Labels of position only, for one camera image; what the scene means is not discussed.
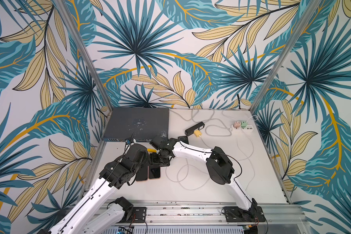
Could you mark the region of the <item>phone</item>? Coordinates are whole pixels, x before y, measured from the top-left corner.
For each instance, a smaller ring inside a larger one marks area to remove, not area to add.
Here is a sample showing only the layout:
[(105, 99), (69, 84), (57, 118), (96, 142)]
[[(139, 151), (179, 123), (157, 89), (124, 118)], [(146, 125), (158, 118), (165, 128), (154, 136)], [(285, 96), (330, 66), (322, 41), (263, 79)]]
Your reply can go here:
[(177, 138), (179, 142), (181, 142), (183, 145), (189, 144), (189, 139), (187, 136), (180, 136)]
[(144, 164), (140, 167), (136, 174), (136, 181), (142, 182), (142, 181), (147, 181), (149, 177), (149, 165)]
[(159, 179), (161, 177), (161, 167), (158, 165), (149, 166), (149, 179)]

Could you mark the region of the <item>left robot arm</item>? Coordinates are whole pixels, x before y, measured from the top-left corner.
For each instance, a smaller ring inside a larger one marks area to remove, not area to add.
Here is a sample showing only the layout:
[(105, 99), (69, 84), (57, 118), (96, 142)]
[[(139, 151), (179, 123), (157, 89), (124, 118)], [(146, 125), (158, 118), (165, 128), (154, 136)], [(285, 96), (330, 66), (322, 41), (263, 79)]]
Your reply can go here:
[(41, 229), (39, 234), (100, 234), (110, 226), (124, 220), (133, 213), (133, 204), (124, 197), (117, 198), (112, 206), (94, 218), (96, 212), (128, 183), (139, 171), (149, 154), (141, 144), (125, 145), (124, 153), (105, 165), (90, 190), (75, 207), (51, 228)]

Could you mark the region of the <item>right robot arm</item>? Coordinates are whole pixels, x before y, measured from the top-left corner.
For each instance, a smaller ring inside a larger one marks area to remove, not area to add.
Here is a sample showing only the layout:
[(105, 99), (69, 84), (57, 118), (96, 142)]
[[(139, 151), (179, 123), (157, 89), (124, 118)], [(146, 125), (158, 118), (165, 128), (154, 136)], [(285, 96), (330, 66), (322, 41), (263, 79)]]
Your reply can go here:
[(174, 158), (200, 161), (206, 165), (210, 179), (223, 185), (234, 198), (239, 212), (246, 213), (250, 218), (256, 217), (257, 202), (238, 182), (233, 163), (221, 148), (200, 148), (175, 138), (154, 138), (150, 141), (150, 145), (157, 151), (150, 154), (150, 164), (169, 167), (171, 159)]

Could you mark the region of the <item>black power strip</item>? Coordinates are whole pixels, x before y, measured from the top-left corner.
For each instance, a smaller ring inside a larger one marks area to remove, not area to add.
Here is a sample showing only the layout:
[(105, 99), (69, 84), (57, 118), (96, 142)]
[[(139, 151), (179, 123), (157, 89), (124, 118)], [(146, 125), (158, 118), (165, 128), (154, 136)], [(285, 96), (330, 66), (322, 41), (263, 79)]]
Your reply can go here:
[(188, 129), (185, 130), (185, 135), (186, 136), (190, 136), (192, 135), (196, 130), (200, 131), (201, 129), (203, 129), (205, 127), (205, 123), (204, 122), (198, 122), (197, 124), (189, 127)]

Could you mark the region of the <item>yellow charger plug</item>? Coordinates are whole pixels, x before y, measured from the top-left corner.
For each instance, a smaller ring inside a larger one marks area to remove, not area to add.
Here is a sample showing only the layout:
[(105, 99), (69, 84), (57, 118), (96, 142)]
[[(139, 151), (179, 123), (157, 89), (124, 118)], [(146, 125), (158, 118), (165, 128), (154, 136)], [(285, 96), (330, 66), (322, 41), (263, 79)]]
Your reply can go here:
[(202, 133), (201, 133), (200, 130), (195, 130), (195, 131), (194, 131), (194, 135), (195, 135), (196, 137), (201, 137), (201, 136), (202, 136)]

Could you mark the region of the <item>green charger plug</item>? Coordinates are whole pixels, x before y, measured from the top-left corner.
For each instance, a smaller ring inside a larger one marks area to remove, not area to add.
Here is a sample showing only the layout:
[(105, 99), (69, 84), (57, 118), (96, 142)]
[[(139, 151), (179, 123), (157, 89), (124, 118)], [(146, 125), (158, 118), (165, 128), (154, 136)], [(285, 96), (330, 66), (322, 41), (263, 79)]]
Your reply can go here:
[(247, 121), (241, 121), (240, 122), (241, 128), (245, 128), (245, 127), (247, 127), (247, 125), (248, 125)]

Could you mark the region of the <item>white power strip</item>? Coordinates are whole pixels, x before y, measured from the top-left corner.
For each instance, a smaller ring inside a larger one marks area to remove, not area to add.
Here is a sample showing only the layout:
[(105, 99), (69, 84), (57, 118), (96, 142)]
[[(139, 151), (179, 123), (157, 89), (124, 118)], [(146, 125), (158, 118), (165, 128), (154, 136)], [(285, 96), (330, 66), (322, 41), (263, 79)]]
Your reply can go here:
[(235, 127), (235, 126), (232, 125), (231, 131), (232, 132), (242, 131), (242, 132), (250, 133), (250, 132), (254, 131), (254, 127), (252, 125), (250, 125), (250, 124), (245, 126), (245, 127), (242, 127), (242, 126)]

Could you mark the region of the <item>dark grey network switch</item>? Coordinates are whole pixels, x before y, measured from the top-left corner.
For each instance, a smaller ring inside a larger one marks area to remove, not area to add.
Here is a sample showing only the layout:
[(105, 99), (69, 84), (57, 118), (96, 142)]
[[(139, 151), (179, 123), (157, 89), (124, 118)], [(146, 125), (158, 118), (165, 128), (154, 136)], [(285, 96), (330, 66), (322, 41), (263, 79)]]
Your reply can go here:
[(169, 116), (168, 108), (114, 108), (102, 139), (107, 142), (128, 138), (139, 142), (149, 142), (156, 137), (168, 139)]

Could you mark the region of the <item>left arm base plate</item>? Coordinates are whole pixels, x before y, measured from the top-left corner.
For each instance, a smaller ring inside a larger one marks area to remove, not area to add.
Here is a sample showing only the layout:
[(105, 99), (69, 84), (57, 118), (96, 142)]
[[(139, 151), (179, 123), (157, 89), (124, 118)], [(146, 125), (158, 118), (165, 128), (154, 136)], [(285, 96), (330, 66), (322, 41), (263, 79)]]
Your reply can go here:
[(116, 223), (145, 223), (147, 215), (147, 207), (133, 207), (128, 211), (124, 211), (123, 217)]

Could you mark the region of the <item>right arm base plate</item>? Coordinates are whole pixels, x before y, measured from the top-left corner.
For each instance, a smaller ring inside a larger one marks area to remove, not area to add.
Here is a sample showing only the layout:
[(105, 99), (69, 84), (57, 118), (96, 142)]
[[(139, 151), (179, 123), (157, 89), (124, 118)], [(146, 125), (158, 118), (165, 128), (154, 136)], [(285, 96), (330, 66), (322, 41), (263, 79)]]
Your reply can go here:
[(254, 213), (242, 210), (238, 207), (227, 206), (222, 208), (222, 214), (225, 216), (226, 222), (232, 223), (261, 223), (266, 222), (264, 212), (260, 206), (257, 206)]

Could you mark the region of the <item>aluminium front rail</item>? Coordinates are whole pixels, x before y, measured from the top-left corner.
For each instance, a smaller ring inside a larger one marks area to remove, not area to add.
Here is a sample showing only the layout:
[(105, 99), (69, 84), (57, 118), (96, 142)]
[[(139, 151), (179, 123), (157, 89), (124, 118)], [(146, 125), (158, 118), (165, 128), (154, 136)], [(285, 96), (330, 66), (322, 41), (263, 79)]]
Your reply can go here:
[[(293, 204), (260, 204), (266, 218), (266, 222), (261, 223), (226, 222), (221, 210), (223, 207), (233, 206), (232, 203), (135, 201), (134, 206), (147, 207), (145, 223), (116, 223), (101, 234), (312, 233), (301, 206)], [(106, 210), (100, 208), (94, 218)]]

